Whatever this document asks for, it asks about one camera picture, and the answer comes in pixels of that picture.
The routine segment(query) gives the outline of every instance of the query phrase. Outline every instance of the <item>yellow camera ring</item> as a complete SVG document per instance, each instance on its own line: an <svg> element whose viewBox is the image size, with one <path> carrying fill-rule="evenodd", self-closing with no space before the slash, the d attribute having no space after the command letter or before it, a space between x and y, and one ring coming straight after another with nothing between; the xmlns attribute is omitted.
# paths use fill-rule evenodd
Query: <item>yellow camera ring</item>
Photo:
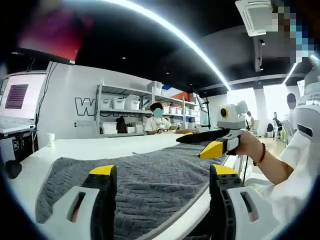
<svg viewBox="0 0 320 240"><path fill-rule="evenodd" d="M221 108L220 114L221 114L221 117L223 117L224 119L226 119L226 118L228 117L228 109L225 108L225 107Z"/></svg>

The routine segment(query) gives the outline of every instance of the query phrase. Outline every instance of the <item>white table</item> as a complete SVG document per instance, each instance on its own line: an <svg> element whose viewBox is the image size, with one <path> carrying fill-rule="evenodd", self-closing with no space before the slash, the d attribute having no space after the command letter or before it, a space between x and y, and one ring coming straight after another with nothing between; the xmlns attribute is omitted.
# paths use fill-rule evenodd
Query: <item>white table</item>
<svg viewBox="0 0 320 240"><path fill-rule="evenodd" d="M43 147L22 164L22 171L16 179L10 179L12 189L21 205L35 221L35 207L38 194L46 181L55 160L61 157L78 160L99 160L144 154L172 147L178 144L179 134L163 133L156 135L95 138L95 139L59 139L54 147ZM235 158L229 157L226 166L233 167ZM183 239L194 229L209 212L210 194L207 189L203 195L167 230L154 239Z"/></svg>

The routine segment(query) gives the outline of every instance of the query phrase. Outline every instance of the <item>gray textured cloth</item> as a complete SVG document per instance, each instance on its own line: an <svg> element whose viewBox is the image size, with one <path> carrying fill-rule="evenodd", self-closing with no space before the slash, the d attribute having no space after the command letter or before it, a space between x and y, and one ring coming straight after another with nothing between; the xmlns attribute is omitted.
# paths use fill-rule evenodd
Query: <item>gray textured cloth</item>
<svg viewBox="0 0 320 240"><path fill-rule="evenodd" d="M226 157L200 159L200 145L179 144L162 150L101 160L59 158L38 196L35 216L44 223L53 204L73 186L80 186L98 166L117 167L114 219L116 240L136 239L159 227L191 201L209 182L211 164Z"/></svg>

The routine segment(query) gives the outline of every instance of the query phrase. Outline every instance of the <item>air conditioning unit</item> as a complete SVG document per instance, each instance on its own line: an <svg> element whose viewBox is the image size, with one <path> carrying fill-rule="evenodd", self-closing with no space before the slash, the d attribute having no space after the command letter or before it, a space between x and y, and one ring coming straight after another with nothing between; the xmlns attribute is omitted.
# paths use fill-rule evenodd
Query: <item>air conditioning unit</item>
<svg viewBox="0 0 320 240"><path fill-rule="evenodd" d="M235 2L249 37L264 35L272 24L270 0L239 0Z"/></svg>

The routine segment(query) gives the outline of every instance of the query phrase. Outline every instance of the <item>black ceiling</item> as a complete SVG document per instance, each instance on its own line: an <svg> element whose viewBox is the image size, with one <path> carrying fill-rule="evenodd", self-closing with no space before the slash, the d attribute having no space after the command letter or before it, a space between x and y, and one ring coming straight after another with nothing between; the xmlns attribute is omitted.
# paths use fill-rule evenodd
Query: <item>black ceiling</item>
<svg viewBox="0 0 320 240"><path fill-rule="evenodd" d="M194 41L222 72L227 81L286 74L293 65L294 43L279 33L263 38L263 71L255 71L255 49L235 6L235 0L149 0L135 2L158 14ZM172 32L152 19L122 6L93 1L72 5L91 16L93 26L78 51L76 65L108 69L159 81L201 96L226 92L225 87L200 91L221 83L211 68ZM305 61L296 69L307 73ZM289 80L296 83L301 78ZM233 85L232 88L280 83L283 79Z"/></svg>

